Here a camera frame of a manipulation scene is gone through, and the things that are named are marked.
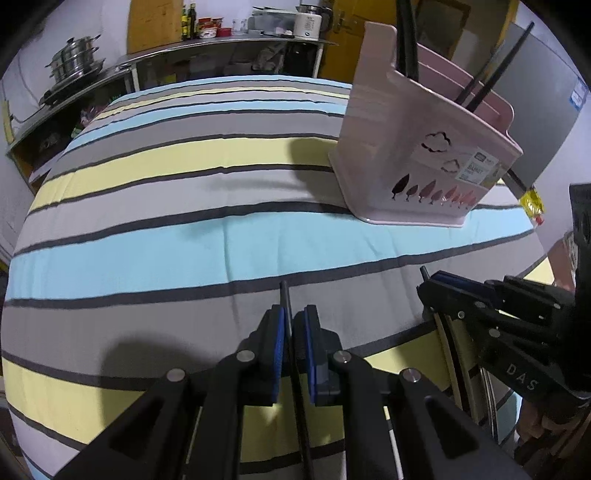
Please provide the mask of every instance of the blue sticker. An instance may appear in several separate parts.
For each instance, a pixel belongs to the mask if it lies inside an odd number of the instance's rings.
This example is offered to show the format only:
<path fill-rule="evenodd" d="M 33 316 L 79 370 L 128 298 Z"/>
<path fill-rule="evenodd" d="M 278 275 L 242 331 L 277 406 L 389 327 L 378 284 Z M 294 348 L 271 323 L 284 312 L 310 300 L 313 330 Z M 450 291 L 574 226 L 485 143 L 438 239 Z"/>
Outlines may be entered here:
<path fill-rule="evenodd" d="M 587 85 L 585 85 L 585 82 L 582 81 L 580 78 L 577 78 L 577 83 L 574 86 L 573 93 L 570 94 L 569 101 L 577 109 L 578 112 L 580 112 L 581 108 L 583 108 L 588 93 L 589 88 L 587 87 Z"/>

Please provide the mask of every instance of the red container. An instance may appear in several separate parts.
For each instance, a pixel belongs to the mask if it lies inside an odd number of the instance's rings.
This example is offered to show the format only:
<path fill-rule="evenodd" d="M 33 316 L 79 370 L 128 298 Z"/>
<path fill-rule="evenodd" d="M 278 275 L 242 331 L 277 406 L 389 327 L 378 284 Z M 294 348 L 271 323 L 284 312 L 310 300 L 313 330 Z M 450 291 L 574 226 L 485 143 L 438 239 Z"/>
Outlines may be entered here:
<path fill-rule="evenodd" d="M 217 29 L 217 37 L 229 37 L 230 35 L 232 35 L 232 27 Z"/>

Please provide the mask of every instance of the cloud cutout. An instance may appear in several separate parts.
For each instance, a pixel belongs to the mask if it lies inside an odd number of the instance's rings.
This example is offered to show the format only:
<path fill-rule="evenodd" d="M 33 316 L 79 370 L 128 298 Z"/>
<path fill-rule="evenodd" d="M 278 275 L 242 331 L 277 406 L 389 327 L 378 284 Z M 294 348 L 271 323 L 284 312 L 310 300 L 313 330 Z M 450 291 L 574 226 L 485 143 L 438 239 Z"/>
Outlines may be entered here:
<path fill-rule="evenodd" d="M 445 132 L 436 132 L 428 134 L 421 146 L 431 153 L 443 153 L 447 151 L 451 144 L 452 141 L 449 140 Z"/>
<path fill-rule="evenodd" d="M 460 163 L 454 158 L 445 162 L 441 169 L 446 173 L 458 173 L 460 171 Z"/>

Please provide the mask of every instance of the metal screw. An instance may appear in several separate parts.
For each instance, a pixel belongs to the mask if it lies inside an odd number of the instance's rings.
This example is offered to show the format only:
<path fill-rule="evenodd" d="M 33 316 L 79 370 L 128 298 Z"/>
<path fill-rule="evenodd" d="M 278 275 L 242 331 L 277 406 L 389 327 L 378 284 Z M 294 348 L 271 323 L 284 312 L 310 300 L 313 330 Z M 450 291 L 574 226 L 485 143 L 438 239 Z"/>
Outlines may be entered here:
<path fill-rule="evenodd" d="M 416 383 L 421 380 L 421 372 L 416 368 L 407 368 L 402 372 L 402 378 L 407 382 Z"/>
<path fill-rule="evenodd" d="M 185 376 L 182 368 L 172 368 L 166 373 L 166 380 L 169 382 L 180 382 Z"/>
<path fill-rule="evenodd" d="M 250 362 L 251 360 L 255 359 L 255 354 L 254 352 L 251 352 L 250 350 L 240 350 L 237 354 L 236 354 L 236 358 L 238 359 L 239 362 Z"/>
<path fill-rule="evenodd" d="M 333 354 L 335 362 L 345 364 L 351 361 L 351 354 L 347 350 L 338 350 Z"/>

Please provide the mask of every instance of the yellow package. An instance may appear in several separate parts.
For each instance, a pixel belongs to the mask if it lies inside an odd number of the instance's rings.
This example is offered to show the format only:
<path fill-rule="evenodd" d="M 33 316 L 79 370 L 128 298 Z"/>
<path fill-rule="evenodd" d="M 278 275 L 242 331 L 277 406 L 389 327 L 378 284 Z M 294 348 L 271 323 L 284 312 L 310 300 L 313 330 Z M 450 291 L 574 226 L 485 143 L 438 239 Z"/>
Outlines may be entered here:
<path fill-rule="evenodd" d="M 543 222 L 544 203 L 538 192 L 535 191 L 535 187 L 529 188 L 519 199 L 519 203 L 529 218 L 534 219 L 539 225 Z"/>

